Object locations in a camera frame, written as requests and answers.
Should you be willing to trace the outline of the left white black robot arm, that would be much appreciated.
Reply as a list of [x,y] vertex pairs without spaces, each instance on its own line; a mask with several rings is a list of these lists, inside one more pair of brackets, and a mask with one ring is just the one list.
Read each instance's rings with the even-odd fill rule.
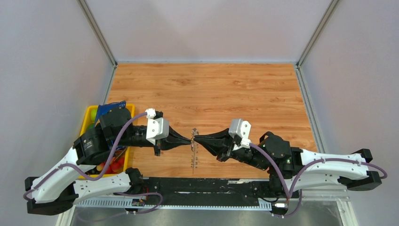
[[144,180],[136,168],[107,177],[118,147],[151,147],[155,155],[182,145],[188,138],[173,130],[162,112],[147,109],[147,124],[135,126],[125,106],[103,113],[92,128],[77,138],[66,155],[40,177],[25,179],[24,199],[29,214],[53,216],[73,205],[105,194],[144,194]]

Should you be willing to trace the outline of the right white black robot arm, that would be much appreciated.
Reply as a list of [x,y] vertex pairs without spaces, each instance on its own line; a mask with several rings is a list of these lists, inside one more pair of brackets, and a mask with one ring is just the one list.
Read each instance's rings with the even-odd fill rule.
[[234,159],[266,170],[269,191],[274,196],[293,193],[310,187],[343,185],[350,191],[369,191],[387,177],[383,170],[370,162],[368,149],[351,154],[317,153],[293,147],[283,138],[266,132],[255,145],[246,138],[247,132],[237,134],[230,129],[209,135],[195,135],[202,145],[220,162]]

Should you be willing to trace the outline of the large metal keyring with clips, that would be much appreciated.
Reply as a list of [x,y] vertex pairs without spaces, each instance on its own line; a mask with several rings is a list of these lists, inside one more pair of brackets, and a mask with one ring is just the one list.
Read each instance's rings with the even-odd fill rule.
[[198,130],[196,128],[192,129],[192,138],[191,138],[191,151],[192,151],[192,162],[191,162],[191,168],[192,168],[192,174],[194,175],[196,168],[198,167],[198,148],[199,144],[194,141],[194,138],[199,134]]

